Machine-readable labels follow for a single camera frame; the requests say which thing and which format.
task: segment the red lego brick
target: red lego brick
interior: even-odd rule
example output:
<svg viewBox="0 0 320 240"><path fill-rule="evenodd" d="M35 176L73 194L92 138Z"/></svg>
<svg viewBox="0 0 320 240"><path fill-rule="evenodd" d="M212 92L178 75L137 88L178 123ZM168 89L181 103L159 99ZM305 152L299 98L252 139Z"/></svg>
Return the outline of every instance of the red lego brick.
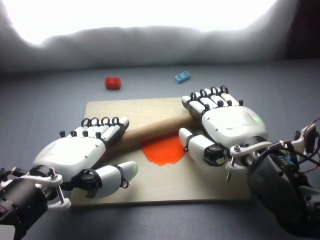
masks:
<svg viewBox="0 0 320 240"><path fill-rule="evenodd" d="M106 89L120 89L121 80L120 77L106 77L104 80L104 85Z"/></svg>

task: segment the cutting board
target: cutting board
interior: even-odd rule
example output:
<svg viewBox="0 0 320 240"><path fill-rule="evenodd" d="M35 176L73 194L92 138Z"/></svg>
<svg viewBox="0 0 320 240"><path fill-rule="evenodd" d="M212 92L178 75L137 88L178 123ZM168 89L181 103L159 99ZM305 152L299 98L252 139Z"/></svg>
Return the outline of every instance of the cutting board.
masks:
<svg viewBox="0 0 320 240"><path fill-rule="evenodd" d="M88 102L85 118L122 117L130 120L127 131L186 113L181 98L135 99ZM86 191L75 188L73 206L136 204L173 201L248 200L250 191L245 174L233 174L226 181L225 166L212 167L194 161L187 153L175 164L158 166L146 158L141 149L108 161L120 164L136 161L138 173L127 189L100 198L86 198Z"/></svg>

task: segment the gray table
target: gray table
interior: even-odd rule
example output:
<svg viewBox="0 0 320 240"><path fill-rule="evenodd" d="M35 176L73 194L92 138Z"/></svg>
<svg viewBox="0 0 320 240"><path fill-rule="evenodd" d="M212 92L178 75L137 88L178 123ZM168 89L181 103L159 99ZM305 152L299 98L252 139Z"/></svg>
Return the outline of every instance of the gray table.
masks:
<svg viewBox="0 0 320 240"><path fill-rule="evenodd" d="M182 84L174 76L189 71ZM122 88L106 91L106 76ZM234 66L98 69L3 76L0 82L0 166L30 168L41 149L74 130L87 102L169 98L226 85L268 127L269 139L292 140L319 116L320 60ZM305 163L302 169L313 167ZM319 170L308 174L320 189ZM149 204L46 213L26 240L70 239L298 239L278 226L257 201Z"/></svg>

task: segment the rolling pin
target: rolling pin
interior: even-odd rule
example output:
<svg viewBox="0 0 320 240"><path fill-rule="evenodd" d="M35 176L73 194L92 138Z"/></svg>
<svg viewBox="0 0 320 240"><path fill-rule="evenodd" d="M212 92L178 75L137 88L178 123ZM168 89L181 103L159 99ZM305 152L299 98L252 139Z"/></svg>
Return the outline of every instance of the rolling pin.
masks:
<svg viewBox="0 0 320 240"><path fill-rule="evenodd" d="M122 138L107 150L107 159L139 149L142 144L154 139L178 134L180 128L197 130L200 128L197 122L191 114L185 113L126 131Z"/></svg>

